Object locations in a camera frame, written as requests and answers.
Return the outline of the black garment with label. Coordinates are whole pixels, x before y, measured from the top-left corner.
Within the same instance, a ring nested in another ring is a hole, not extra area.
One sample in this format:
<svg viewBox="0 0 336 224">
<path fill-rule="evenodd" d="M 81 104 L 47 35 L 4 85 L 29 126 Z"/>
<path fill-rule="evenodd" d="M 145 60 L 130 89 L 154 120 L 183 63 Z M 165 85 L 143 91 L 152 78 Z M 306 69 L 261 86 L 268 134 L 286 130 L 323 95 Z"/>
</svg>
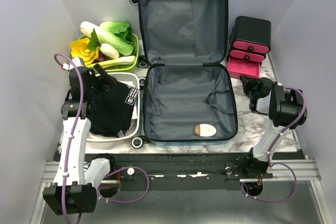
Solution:
<svg viewBox="0 0 336 224">
<path fill-rule="evenodd" d="M 123 136 L 131 126 L 140 89 L 111 75 L 100 78 L 104 90 L 91 100 L 90 132 L 104 137 Z"/>
</svg>

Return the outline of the black bag with pink trim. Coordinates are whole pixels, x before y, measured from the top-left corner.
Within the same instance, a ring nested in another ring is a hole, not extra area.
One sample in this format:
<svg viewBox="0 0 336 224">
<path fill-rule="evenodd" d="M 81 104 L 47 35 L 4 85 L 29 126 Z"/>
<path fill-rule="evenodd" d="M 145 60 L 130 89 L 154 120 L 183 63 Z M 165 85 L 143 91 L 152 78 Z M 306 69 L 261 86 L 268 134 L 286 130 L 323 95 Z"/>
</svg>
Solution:
<svg viewBox="0 0 336 224">
<path fill-rule="evenodd" d="M 230 77 L 259 78 L 262 62 L 271 49 L 271 22 L 248 16 L 235 19 L 229 37 L 227 70 Z"/>
</svg>

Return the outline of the blue fish print suitcase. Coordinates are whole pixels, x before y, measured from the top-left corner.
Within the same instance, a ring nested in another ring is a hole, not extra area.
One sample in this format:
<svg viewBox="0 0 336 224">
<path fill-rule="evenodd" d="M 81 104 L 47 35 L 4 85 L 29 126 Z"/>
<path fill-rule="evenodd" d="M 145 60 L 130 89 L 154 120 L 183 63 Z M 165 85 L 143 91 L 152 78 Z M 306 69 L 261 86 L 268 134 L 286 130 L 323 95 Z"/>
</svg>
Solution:
<svg viewBox="0 0 336 224">
<path fill-rule="evenodd" d="M 222 64 L 228 43 L 228 0 L 130 0 L 139 12 L 148 70 L 143 138 L 156 144 L 209 144 L 238 131 L 232 82 Z M 199 124 L 212 137 L 195 135 Z"/>
</svg>

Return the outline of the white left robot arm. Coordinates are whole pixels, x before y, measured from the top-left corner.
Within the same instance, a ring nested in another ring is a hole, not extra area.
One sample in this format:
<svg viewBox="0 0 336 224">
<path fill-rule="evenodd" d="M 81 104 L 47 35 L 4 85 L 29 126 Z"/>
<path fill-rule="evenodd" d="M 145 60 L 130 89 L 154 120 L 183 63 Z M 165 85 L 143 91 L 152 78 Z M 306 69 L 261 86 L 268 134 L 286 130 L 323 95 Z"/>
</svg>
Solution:
<svg viewBox="0 0 336 224">
<path fill-rule="evenodd" d="M 113 159 L 93 159 L 85 168 L 85 150 L 91 128 L 90 102 L 101 87 L 92 69 L 69 67 L 70 90 L 61 107 L 63 132 L 61 157 L 52 185 L 43 191 L 43 199 L 60 216 L 91 213 L 95 210 L 98 188 L 103 179 L 116 175 Z"/>
</svg>

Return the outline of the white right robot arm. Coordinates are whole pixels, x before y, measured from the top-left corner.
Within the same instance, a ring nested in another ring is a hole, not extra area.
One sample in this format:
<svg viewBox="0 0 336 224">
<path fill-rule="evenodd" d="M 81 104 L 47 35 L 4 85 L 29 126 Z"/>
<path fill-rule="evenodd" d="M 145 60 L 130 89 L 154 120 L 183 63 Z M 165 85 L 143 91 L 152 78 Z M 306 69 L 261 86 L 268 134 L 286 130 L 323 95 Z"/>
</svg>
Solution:
<svg viewBox="0 0 336 224">
<path fill-rule="evenodd" d="M 294 130 L 307 119 L 307 102 L 303 91 L 284 87 L 269 78 L 241 76 L 243 92 L 250 98 L 253 113 L 267 115 L 269 124 L 259 142 L 246 154 L 242 173 L 249 178 L 264 174 L 287 130 Z"/>
</svg>

